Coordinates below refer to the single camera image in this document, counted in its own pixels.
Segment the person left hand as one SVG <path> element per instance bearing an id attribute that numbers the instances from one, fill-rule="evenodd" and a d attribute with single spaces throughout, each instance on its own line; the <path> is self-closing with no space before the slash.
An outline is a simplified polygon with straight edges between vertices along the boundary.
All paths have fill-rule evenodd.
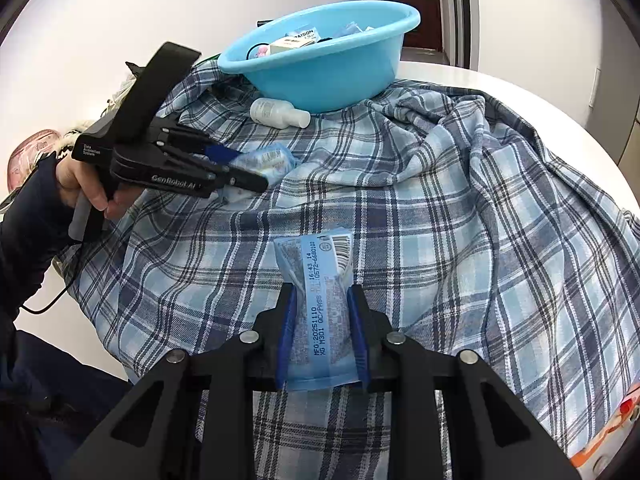
<path id="1" fill-rule="evenodd" d="M 78 195 L 82 193 L 106 220 L 112 221 L 122 218 L 143 192 L 137 186 L 121 184 L 113 197 L 108 198 L 93 166 L 70 156 L 65 156 L 56 164 L 55 179 L 58 195 L 65 206 L 74 208 Z"/>

